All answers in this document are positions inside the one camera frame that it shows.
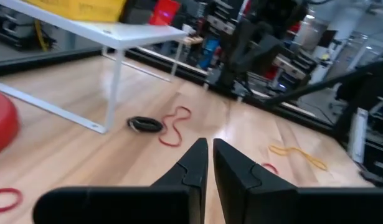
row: red object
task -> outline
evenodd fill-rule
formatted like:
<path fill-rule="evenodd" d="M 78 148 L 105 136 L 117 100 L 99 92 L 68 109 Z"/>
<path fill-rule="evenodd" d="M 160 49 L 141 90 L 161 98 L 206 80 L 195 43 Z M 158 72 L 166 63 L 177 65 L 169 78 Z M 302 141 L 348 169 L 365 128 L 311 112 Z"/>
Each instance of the red object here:
<path fill-rule="evenodd" d="M 180 4 L 172 0 L 159 0 L 154 9 L 154 14 L 149 20 L 151 25 L 166 26 L 172 23 Z"/>
<path fill-rule="evenodd" d="M 16 107 L 0 93 L 0 152 L 16 137 L 19 126 Z"/>
<path fill-rule="evenodd" d="M 273 170 L 273 172 L 278 175 L 278 170 L 275 166 L 271 165 L 271 164 L 268 164 L 268 163 L 264 163 L 264 164 L 261 164 L 262 167 L 268 167 L 268 168 L 271 168 L 271 170 Z"/>
<path fill-rule="evenodd" d="M 272 65 L 269 69 L 269 71 L 265 74 L 265 78 L 268 80 L 273 80 L 277 75 L 278 67 L 275 65 Z"/>
<path fill-rule="evenodd" d="M 297 33 L 301 29 L 301 22 L 297 22 L 295 25 L 293 25 L 289 31 Z"/>
<path fill-rule="evenodd" d="M 164 140 L 162 140 L 162 137 L 168 132 L 168 126 L 166 125 L 165 123 L 165 119 L 167 118 L 172 118 L 174 116 L 177 115 L 178 111 L 180 109 L 183 109 L 185 111 L 187 111 L 188 115 L 187 116 L 183 116 L 183 117 L 180 117 L 180 118 L 176 118 L 173 123 L 172 123 L 172 128 L 174 129 L 174 131 L 176 132 L 177 136 L 179 136 L 179 141 L 175 144 L 172 144 L 172 143 L 168 143 Z M 158 137 L 158 140 L 160 141 L 160 143 L 164 144 L 165 146 L 171 146 L 171 147 L 179 147 L 181 145 L 181 143 L 183 142 L 183 138 L 181 137 L 181 134 L 179 132 L 179 130 L 177 130 L 177 127 L 175 126 L 175 124 L 179 121 L 184 121 L 184 120 L 187 120 L 187 119 L 190 119 L 191 118 L 191 110 L 189 108 L 186 108 L 184 106 L 178 106 L 176 107 L 176 109 L 174 110 L 174 113 L 173 114 L 168 114 L 168 115 L 165 115 L 163 118 L 162 118 L 162 124 L 164 126 L 164 130 L 163 132 L 159 135 Z"/>
<path fill-rule="evenodd" d="M 12 210 L 13 208 L 17 207 L 19 204 L 21 204 L 23 199 L 22 193 L 17 189 L 14 189 L 14 188 L 0 189 L 0 194 L 5 194 L 5 193 L 14 194 L 16 196 L 16 201 L 13 204 L 8 205 L 6 207 L 0 207 L 0 213 Z"/>
<path fill-rule="evenodd" d="M 244 8 L 243 14 L 246 15 L 250 8 L 251 8 L 251 1 L 248 1 L 247 5 Z"/>

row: red box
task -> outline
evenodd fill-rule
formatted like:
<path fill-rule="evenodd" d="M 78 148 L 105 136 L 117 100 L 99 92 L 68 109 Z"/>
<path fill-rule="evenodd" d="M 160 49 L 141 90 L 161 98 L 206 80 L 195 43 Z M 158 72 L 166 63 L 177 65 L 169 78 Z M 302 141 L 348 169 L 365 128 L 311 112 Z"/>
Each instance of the red box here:
<path fill-rule="evenodd" d="M 172 0 L 159 0 L 149 23 L 151 25 L 159 26 L 170 25 L 179 8 L 180 3 L 178 2 Z"/>

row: red cable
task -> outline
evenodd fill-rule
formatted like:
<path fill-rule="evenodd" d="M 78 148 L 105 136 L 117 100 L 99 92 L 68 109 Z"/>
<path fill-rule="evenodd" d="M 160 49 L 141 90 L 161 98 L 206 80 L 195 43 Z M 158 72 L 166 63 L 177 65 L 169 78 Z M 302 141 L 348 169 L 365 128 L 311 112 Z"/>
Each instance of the red cable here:
<path fill-rule="evenodd" d="M 22 202 L 22 193 L 21 191 L 17 190 L 17 189 L 14 189 L 14 188 L 3 188 L 3 189 L 0 189 L 0 194 L 3 194 L 3 193 L 12 193 L 16 196 L 16 201 L 12 204 L 12 205 L 9 205 L 9 206 L 6 206 L 6 207 L 1 207 L 0 208 L 0 213 L 2 212 L 6 212 L 6 211 L 9 211 L 9 210 L 12 210 L 13 208 L 17 207 L 21 202 Z"/>
<path fill-rule="evenodd" d="M 276 175 L 278 175 L 278 170 L 277 170 L 277 168 L 276 168 L 275 166 L 273 166 L 273 165 L 271 165 L 271 164 L 269 164 L 269 163 L 261 164 L 261 166 L 262 166 L 262 167 L 269 167 L 269 168 L 271 168 L 271 170 L 274 171 L 274 173 L 275 173 Z"/>
<path fill-rule="evenodd" d="M 177 112 L 180 110 L 180 109 L 184 109 L 185 111 L 187 111 L 189 114 L 185 117 L 180 117 L 180 118 L 176 118 L 173 123 L 172 123 L 172 127 L 174 129 L 174 131 L 176 132 L 177 136 L 179 136 L 179 142 L 176 143 L 176 144 L 172 144 L 172 143 L 169 143 L 169 142 L 166 142 L 164 140 L 162 140 L 162 137 L 168 133 L 168 126 L 166 125 L 165 123 L 165 119 L 167 118 L 171 118 L 171 117 L 174 117 L 177 115 Z M 160 143 L 164 144 L 165 146 L 170 146 L 170 147 L 179 147 L 181 145 L 181 143 L 183 142 L 183 138 L 181 137 L 181 134 L 179 132 L 179 130 L 177 130 L 177 127 L 175 126 L 175 124 L 179 121 L 184 121 L 184 120 L 187 120 L 187 119 L 190 119 L 191 118 L 191 110 L 189 108 L 186 108 L 184 106 L 178 106 L 175 110 L 174 110 L 174 113 L 173 114 L 168 114 L 168 115 L 165 115 L 162 117 L 162 125 L 164 126 L 164 130 L 162 131 L 162 133 L 159 135 L 158 139 L 160 141 Z"/>

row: coiled black cable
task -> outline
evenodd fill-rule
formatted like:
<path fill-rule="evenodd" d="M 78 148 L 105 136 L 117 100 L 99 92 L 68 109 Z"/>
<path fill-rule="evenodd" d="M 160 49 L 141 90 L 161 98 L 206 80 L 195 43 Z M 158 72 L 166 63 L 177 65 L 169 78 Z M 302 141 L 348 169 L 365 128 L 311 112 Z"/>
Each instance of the coiled black cable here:
<path fill-rule="evenodd" d="M 162 131 L 161 122 L 141 116 L 135 116 L 126 120 L 127 125 L 136 132 L 158 133 Z"/>

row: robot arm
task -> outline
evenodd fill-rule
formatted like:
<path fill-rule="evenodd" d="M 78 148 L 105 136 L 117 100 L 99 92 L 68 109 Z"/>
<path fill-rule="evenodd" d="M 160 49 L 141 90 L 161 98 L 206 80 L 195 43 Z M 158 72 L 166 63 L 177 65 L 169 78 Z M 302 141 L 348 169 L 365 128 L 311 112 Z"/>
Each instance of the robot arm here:
<path fill-rule="evenodd" d="M 282 48 L 286 31 L 307 12 L 305 0 L 252 0 L 249 13 L 233 33 L 222 32 L 224 66 L 217 84 L 233 89 L 236 79 L 246 76 L 253 66 L 269 67 Z"/>

